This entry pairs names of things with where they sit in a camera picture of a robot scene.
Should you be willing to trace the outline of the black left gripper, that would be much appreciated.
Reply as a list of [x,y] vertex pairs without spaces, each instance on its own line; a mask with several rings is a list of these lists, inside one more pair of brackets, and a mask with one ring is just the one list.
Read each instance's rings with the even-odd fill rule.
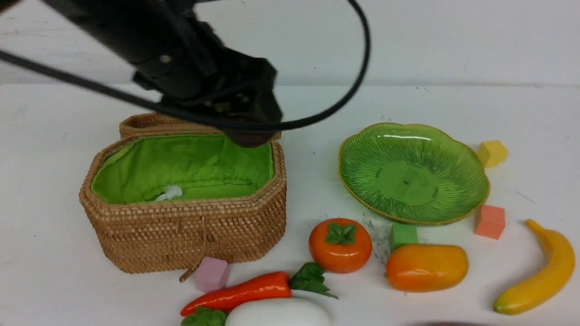
[[279,123],[276,70],[264,58],[205,46],[135,46],[133,81],[161,93],[158,113],[220,129]]

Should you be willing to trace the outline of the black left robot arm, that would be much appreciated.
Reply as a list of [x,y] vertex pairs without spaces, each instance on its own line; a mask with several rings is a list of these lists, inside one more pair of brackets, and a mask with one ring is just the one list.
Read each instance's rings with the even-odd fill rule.
[[284,129],[273,94],[276,69],[230,49],[197,19],[194,0],[47,0],[47,6],[134,68],[151,102],[1,50],[1,60],[71,85],[222,130]]

